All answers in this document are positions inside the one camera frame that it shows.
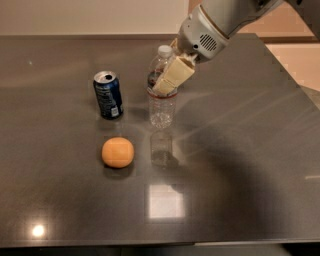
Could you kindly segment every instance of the wall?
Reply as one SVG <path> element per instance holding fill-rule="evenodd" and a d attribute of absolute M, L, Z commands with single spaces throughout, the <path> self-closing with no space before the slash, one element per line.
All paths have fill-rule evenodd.
<path fill-rule="evenodd" d="M 0 0 L 2 35 L 176 34 L 188 0 Z"/>
<path fill-rule="evenodd" d="M 296 11 L 283 3 L 261 19 L 243 27 L 239 33 L 256 33 L 260 37 L 311 37 L 313 33 Z"/>

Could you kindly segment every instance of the soda can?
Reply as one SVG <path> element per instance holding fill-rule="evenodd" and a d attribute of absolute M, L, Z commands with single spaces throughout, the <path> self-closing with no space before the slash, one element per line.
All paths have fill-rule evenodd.
<path fill-rule="evenodd" d="M 101 116 L 116 119 L 123 113 L 120 84 L 112 71 L 101 71 L 94 76 L 93 87 L 96 92 Z"/>

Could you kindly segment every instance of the gray table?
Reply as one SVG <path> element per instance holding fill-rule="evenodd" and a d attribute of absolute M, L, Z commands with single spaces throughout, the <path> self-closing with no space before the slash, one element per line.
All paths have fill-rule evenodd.
<path fill-rule="evenodd" d="M 255 35 L 198 66 L 167 131 L 174 164 L 151 164 L 144 86 L 162 43 L 2 38 L 1 247 L 320 240 L 320 112 Z M 114 121 L 101 70 L 120 77 Z M 127 168 L 100 159 L 113 136 L 134 144 Z"/>

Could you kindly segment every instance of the orange ball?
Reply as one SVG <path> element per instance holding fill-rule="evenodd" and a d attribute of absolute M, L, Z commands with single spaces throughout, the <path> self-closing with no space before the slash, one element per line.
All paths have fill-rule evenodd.
<path fill-rule="evenodd" d="M 122 137 L 115 137 L 107 140 L 102 147 L 102 160 L 113 168 L 128 166 L 134 156 L 132 143 Z"/>

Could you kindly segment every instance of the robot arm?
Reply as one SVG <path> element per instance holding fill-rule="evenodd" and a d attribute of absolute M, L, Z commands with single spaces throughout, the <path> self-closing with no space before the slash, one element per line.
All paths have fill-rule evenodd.
<path fill-rule="evenodd" d="M 320 11 L 319 0 L 304 1 L 309 9 Z M 304 1 L 287 0 L 302 16 L 306 15 Z M 177 47 L 181 52 L 197 54 L 199 62 L 211 60 L 228 45 L 229 39 L 239 29 L 283 2 L 284 0 L 203 0 L 182 23 Z"/>
<path fill-rule="evenodd" d="M 278 7 L 284 0 L 203 0 L 184 20 L 175 40 L 177 57 L 154 86 L 166 95 L 194 73 L 194 58 L 213 59 L 239 29 Z M 286 0 L 320 37 L 320 0 Z"/>

